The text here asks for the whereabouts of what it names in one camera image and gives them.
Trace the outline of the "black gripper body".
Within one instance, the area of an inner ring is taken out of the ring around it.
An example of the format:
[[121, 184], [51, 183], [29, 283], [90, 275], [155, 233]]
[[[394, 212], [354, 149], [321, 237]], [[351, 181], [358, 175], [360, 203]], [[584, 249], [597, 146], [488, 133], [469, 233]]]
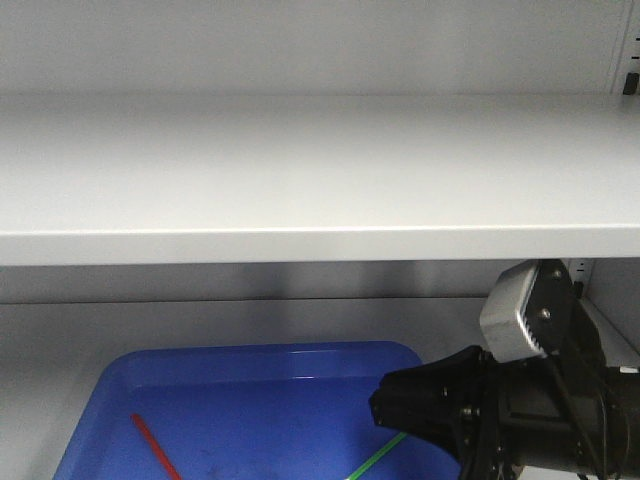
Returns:
[[369, 399], [373, 421], [450, 453], [461, 479], [503, 479], [498, 374], [496, 360], [479, 346], [389, 372]]

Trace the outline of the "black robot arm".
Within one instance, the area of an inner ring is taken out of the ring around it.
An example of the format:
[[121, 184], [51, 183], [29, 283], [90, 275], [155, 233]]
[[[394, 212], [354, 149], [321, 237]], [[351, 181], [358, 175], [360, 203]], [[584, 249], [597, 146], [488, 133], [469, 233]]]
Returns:
[[499, 363], [468, 346], [385, 374], [369, 406], [376, 425], [451, 454], [461, 479], [516, 479], [525, 467], [639, 476], [639, 374], [607, 364], [582, 303], [556, 354]]

